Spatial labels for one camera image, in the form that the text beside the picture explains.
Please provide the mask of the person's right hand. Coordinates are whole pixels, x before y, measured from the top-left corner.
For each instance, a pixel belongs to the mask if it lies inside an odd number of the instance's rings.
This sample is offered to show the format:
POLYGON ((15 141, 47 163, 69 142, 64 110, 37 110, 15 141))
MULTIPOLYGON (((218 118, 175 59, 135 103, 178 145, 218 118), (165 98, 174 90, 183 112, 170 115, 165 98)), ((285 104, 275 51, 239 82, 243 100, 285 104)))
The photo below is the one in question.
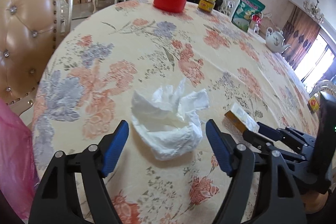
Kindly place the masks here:
POLYGON ((316 213, 325 206, 329 192, 321 194, 315 190, 310 190, 307 193, 301 195, 301 200, 303 202, 305 213, 313 214, 316 213))

